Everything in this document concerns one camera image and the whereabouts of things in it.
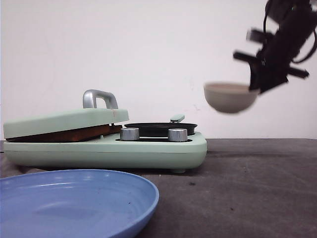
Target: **white wall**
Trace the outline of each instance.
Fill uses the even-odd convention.
[[[204,82],[249,83],[248,65],[232,52],[260,47],[245,35],[262,27],[265,3],[2,0],[1,128],[6,120],[80,108],[83,92],[99,89],[117,97],[130,122],[184,113],[206,138],[317,138],[317,54],[301,65],[311,73],[307,81],[289,77],[246,112],[220,114],[204,99]]]

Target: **small bowl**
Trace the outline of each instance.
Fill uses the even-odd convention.
[[[206,83],[205,99],[210,106],[222,113],[238,113],[251,106],[260,90],[238,83]]]

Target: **gray cloth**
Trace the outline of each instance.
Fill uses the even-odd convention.
[[[182,175],[122,170],[160,192],[138,238],[317,237],[317,140],[212,139],[208,145],[204,163]],[[44,170],[16,166],[1,154],[2,178]]]

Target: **plastic plate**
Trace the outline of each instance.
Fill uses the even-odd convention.
[[[3,178],[4,238],[131,238],[159,200],[145,178],[108,170],[64,170]]]

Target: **black frying pan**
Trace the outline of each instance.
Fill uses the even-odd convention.
[[[126,124],[125,127],[133,127],[139,129],[140,136],[143,137],[167,137],[168,129],[187,129],[187,135],[195,134],[196,124],[190,123],[131,123]]]

